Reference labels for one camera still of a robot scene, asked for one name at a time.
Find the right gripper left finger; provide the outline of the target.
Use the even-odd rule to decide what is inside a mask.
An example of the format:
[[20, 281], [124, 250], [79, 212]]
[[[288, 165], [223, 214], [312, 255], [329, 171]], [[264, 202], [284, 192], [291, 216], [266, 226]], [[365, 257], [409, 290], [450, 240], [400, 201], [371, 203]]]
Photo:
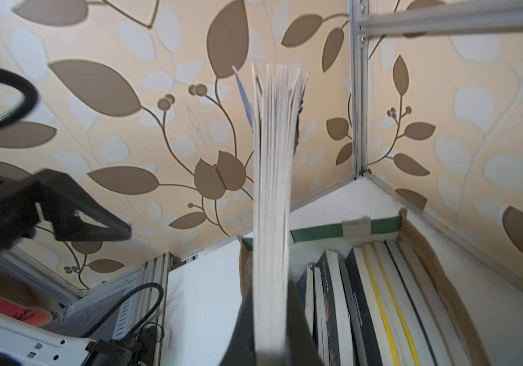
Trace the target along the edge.
[[231, 340], [220, 366], [255, 366], [253, 289], [249, 288], [240, 306]]

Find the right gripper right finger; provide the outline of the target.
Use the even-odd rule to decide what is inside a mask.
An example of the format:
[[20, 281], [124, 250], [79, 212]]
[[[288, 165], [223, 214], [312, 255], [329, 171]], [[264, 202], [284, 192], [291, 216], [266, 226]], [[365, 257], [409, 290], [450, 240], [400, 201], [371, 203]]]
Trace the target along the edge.
[[304, 309], [299, 301], [296, 285], [287, 287], [287, 340], [285, 365], [323, 365], [310, 333]]

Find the yellow cartoon book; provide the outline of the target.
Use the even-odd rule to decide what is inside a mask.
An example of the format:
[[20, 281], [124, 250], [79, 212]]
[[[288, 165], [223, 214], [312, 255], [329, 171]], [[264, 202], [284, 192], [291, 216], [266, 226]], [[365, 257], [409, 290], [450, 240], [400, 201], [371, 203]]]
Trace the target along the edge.
[[450, 365], [447, 349], [443, 344], [440, 331], [436, 327], [432, 312], [429, 310], [403, 254], [398, 249], [393, 250], [392, 246], [388, 243], [385, 242], [385, 244], [388, 245], [390, 254], [399, 267], [399, 272], [406, 286], [406, 290], [409, 293], [410, 300], [415, 307], [418, 319], [421, 320], [428, 345], [432, 348], [433, 356], [435, 357], [435, 363], [433, 365]]

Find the tan book black cover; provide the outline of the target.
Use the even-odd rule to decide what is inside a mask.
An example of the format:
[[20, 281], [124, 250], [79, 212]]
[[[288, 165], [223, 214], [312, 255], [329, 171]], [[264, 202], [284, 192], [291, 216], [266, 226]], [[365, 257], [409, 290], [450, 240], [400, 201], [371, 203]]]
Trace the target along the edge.
[[414, 277], [424, 299], [432, 312], [436, 327], [440, 331], [443, 344], [447, 349], [451, 365], [471, 365], [469, 357], [464, 349], [460, 337], [452, 320], [449, 317], [446, 306], [444, 306], [430, 276], [424, 269], [418, 256], [412, 247], [406, 242], [400, 242], [399, 247], [408, 262], [409, 268], [414, 271]]

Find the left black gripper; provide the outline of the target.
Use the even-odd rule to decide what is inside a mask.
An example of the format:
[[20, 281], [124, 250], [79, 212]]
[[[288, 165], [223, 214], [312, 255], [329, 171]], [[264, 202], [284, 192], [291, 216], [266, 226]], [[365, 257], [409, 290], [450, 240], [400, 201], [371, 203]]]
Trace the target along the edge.
[[70, 175], [43, 169], [25, 181], [0, 178], [0, 253], [33, 236], [40, 221], [36, 199], [58, 241], [118, 242], [132, 236], [129, 224], [98, 204]]

